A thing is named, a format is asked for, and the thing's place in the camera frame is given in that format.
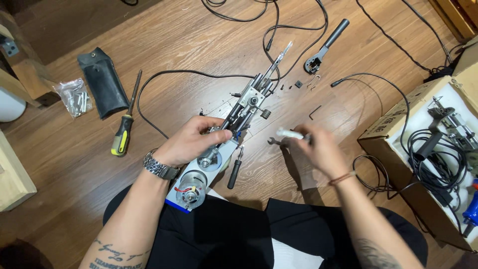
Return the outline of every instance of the small screwdriver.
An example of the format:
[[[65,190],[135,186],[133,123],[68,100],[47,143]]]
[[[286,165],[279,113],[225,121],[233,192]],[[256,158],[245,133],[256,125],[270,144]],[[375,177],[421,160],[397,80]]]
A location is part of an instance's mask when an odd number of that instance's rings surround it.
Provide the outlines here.
[[[231,177],[229,178],[228,189],[230,190],[234,188],[234,184],[236,183],[236,178],[238,177],[239,167],[242,163],[242,161],[240,160],[240,158],[242,157],[242,152],[244,152],[244,145],[242,145],[240,148],[239,157],[236,160],[236,162],[234,162],[234,168],[232,169],[232,174],[231,174]]]
[[[134,121],[132,116],[133,104],[134,100],[136,99],[136,93],[138,92],[138,87],[140,85],[142,74],[143,70],[140,70],[140,72],[138,73],[138,78],[136,79],[136,84],[134,85],[130,107],[128,108],[128,112],[126,112],[126,114],[121,117],[121,124],[115,134],[113,146],[111,147],[111,153],[118,157],[122,157],[126,153],[126,148],[128,147],[128,143],[130,141],[131,126]]]

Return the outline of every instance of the bracelet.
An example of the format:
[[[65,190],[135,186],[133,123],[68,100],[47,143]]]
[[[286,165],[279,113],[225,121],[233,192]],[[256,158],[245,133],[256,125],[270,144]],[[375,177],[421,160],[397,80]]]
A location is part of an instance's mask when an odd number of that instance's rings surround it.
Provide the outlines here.
[[[337,183],[341,182],[342,180],[348,179],[348,178],[350,178],[350,177],[353,177],[353,176],[355,176],[356,174],[357,174],[357,173],[356,173],[355,171],[349,172],[349,173],[347,173],[347,174],[345,174],[345,175],[343,175],[343,176],[341,176],[341,177],[338,177],[338,178],[336,178],[336,179],[333,179],[333,180],[329,181],[329,185],[330,185],[330,186],[335,186],[335,185],[337,185]]]

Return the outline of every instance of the red wire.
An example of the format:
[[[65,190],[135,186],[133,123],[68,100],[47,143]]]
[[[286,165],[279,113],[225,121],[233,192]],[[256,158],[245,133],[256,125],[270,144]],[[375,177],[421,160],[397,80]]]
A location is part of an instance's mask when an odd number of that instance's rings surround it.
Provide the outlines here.
[[[175,187],[174,190],[175,190],[175,191],[178,191],[178,192],[186,192],[186,191],[192,190],[192,188],[187,188],[187,189],[184,189],[184,190],[180,190],[180,189],[178,189],[177,187]]]

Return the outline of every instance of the black pants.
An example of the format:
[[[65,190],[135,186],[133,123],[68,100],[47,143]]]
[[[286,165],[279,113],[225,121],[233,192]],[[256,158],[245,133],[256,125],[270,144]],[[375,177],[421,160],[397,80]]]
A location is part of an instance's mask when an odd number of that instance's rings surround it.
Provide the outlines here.
[[[103,224],[129,189],[108,204]],[[420,231],[396,213],[379,210],[425,266],[428,246]],[[272,268],[271,238],[321,256],[320,268],[360,267],[339,207],[271,198],[260,211],[207,195],[189,214],[164,205],[147,268]]]

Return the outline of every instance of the metal watch band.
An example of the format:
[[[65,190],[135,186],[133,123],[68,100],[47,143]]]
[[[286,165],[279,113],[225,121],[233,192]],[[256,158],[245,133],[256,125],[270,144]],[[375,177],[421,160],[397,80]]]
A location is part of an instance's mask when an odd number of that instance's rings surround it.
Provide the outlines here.
[[[150,171],[152,174],[165,179],[165,180],[172,180],[176,177],[177,173],[179,172],[178,168],[174,168],[165,164],[158,162],[155,158],[153,158],[152,154],[157,150],[157,148],[153,149],[152,151],[148,152],[143,160],[143,166],[146,170]]]

